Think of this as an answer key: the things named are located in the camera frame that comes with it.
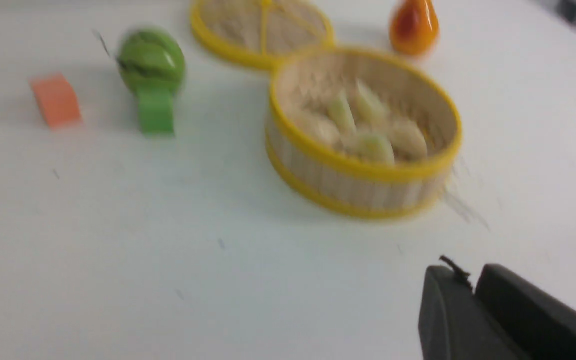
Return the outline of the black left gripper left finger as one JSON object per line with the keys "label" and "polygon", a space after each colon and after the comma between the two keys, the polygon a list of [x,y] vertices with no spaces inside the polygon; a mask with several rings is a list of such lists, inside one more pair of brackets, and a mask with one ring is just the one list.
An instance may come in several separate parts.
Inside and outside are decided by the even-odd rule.
{"label": "black left gripper left finger", "polygon": [[425,360],[529,360],[474,296],[470,273],[446,256],[428,266],[418,333]]}

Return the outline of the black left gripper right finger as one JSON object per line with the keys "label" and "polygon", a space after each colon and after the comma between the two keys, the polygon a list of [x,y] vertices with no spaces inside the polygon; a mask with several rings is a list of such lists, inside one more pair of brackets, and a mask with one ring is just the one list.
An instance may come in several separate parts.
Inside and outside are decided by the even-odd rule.
{"label": "black left gripper right finger", "polygon": [[576,360],[576,310],[500,264],[483,267],[475,297],[533,360]]}

